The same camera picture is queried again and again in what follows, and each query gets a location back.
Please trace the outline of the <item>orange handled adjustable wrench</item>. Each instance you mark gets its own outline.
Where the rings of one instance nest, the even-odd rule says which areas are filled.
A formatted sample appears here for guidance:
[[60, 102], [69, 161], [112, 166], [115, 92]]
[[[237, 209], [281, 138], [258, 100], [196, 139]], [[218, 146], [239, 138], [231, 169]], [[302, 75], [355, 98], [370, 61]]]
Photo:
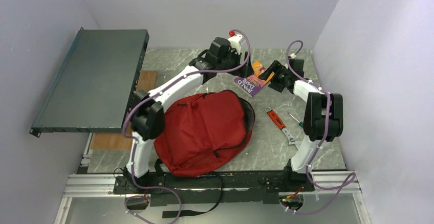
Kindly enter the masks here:
[[288, 145], [293, 145], [297, 149], [299, 149], [301, 145], [301, 140], [296, 139], [292, 136], [284, 124], [283, 120], [278, 116], [278, 114], [270, 107], [265, 107], [265, 111], [268, 117], [273, 121], [273, 123], [279, 128], [279, 130], [286, 136], [286, 140]]

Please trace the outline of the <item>wooden board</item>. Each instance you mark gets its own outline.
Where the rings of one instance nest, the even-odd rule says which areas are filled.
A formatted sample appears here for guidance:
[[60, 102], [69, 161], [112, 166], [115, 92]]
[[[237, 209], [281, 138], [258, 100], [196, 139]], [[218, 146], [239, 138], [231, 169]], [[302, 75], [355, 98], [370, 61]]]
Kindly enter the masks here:
[[[136, 90], [150, 91], [155, 87], [156, 71], [141, 71]], [[92, 150], [130, 150], [132, 139], [124, 137], [121, 133], [95, 133], [90, 149]]]

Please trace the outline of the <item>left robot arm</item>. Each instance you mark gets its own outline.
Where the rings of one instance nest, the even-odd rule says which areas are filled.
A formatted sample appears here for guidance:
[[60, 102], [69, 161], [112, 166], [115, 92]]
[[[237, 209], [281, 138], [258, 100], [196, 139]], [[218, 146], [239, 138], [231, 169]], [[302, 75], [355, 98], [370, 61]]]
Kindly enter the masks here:
[[234, 76], [251, 74], [251, 46], [241, 30], [231, 30], [229, 38], [217, 37], [210, 47], [188, 63], [179, 74], [158, 88], [135, 92], [133, 108], [122, 126], [122, 135], [132, 140], [129, 160], [123, 171], [127, 187], [134, 193], [146, 189], [149, 157], [155, 139], [164, 130], [164, 112], [189, 91], [200, 87], [218, 73]]

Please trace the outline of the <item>green handled screwdriver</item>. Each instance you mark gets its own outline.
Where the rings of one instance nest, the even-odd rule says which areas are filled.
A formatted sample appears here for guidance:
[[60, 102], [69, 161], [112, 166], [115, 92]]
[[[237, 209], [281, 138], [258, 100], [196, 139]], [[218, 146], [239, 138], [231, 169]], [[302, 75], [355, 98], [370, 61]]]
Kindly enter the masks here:
[[288, 113], [288, 115], [289, 115], [292, 119], [294, 119], [300, 127], [303, 127], [303, 122], [302, 122], [301, 120], [297, 119], [297, 118], [296, 118], [294, 115], [292, 115], [291, 113]]

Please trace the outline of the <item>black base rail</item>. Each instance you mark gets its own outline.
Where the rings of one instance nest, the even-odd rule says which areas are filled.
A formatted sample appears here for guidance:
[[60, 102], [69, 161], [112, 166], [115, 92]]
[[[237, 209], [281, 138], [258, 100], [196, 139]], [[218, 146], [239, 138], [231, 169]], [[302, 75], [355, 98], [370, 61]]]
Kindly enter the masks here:
[[311, 193], [314, 186], [304, 174], [283, 170], [221, 171], [199, 177], [176, 177], [169, 172], [150, 172], [135, 186], [126, 176], [115, 178], [113, 193], [148, 194], [153, 207], [177, 204], [261, 202], [276, 204], [287, 195]]

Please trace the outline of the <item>dark grey rack server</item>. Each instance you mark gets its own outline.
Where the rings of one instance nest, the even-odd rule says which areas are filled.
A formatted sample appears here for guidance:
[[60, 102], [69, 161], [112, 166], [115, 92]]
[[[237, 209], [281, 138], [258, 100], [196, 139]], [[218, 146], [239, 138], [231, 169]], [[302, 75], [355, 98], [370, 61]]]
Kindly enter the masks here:
[[80, 29], [29, 133], [120, 132], [148, 42], [146, 29]]

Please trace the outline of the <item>purple Roald Dahl book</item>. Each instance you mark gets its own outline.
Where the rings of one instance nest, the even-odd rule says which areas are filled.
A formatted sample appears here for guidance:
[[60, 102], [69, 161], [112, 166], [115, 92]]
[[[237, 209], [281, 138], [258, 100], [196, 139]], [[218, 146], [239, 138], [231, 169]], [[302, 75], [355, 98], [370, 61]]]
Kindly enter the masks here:
[[234, 79], [234, 85], [250, 97], [254, 97], [274, 76], [274, 73], [271, 72], [266, 80], [262, 80], [259, 75], [265, 72], [267, 68], [259, 61], [255, 61], [252, 67], [254, 74], [246, 78], [236, 77]]

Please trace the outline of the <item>red backpack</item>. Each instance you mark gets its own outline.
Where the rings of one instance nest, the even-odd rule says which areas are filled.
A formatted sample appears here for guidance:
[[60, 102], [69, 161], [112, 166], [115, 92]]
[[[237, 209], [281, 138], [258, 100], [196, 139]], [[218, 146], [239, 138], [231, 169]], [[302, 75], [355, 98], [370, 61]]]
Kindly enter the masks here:
[[231, 90], [188, 96], [164, 114], [165, 128], [154, 141], [172, 175], [197, 177], [237, 156], [249, 143], [253, 106]]

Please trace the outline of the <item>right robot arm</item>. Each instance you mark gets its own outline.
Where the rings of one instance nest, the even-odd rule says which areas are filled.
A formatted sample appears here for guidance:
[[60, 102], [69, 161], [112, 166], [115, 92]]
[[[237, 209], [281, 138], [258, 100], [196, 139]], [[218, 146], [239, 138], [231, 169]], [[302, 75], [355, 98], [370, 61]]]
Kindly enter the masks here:
[[269, 87], [282, 92], [287, 89], [306, 103], [303, 119], [305, 136], [295, 156], [290, 159], [292, 171], [282, 176], [285, 189], [294, 191], [302, 183], [299, 175], [308, 175], [312, 162], [324, 142], [333, 141], [343, 132], [343, 96], [330, 93], [303, 77], [304, 61], [288, 58], [287, 65], [275, 60], [259, 75], [259, 79], [266, 80], [270, 76]]

